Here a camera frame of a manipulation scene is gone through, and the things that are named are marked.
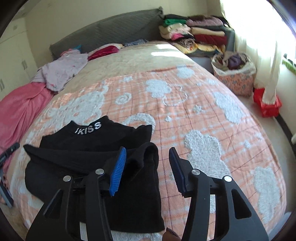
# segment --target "cabinet door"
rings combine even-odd
[[[6,94],[30,81],[22,61],[16,36],[0,44],[0,78],[4,82]]]
[[[37,72],[37,66],[33,54],[31,52],[27,32],[22,32],[16,36],[17,45],[25,65],[29,79],[31,80]]]
[[[3,80],[0,78],[0,101],[6,96],[6,89]]]

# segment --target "green cloth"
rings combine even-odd
[[[163,26],[166,28],[169,25],[175,24],[175,23],[181,23],[185,24],[187,20],[185,19],[174,19],[174,18],[169,18],[163,21]]]
[[[288,70],[290,70],[293,74],[296,75],[296,68],[286,59],[283,59],[282,64],[284,64]]]

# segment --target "curtain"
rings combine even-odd
[[[255,88],[265,88],[262,101],[274,104],[284,53],[295,58],[295,38],[266,0],[220,0],[225,18],[236,32],[236,50],[254,61]]]

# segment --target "floor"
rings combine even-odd
[[[296,159],[289,141],[275,118],[263,118],[261,116],[261,112],[257,104],[253,102],[252,96],[250,98],[240,96],[239,99],[260,121],[278,155],[287,188],[286,212],[291,212],[296,207],[296,175],[294,175],[296,172]]]

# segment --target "cabinet handle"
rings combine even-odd
[[[24,68],[24,70],[26,69],[24,62],[22,61],[22,67]]]
[[[27,62],[25,60],[24,60],[24,66],[25,66],[26,69],[28,68]]]
[[[0,90],[3,91],[4,88],[5,88],[5,86],[4,86],[3,80],[0,79]]]

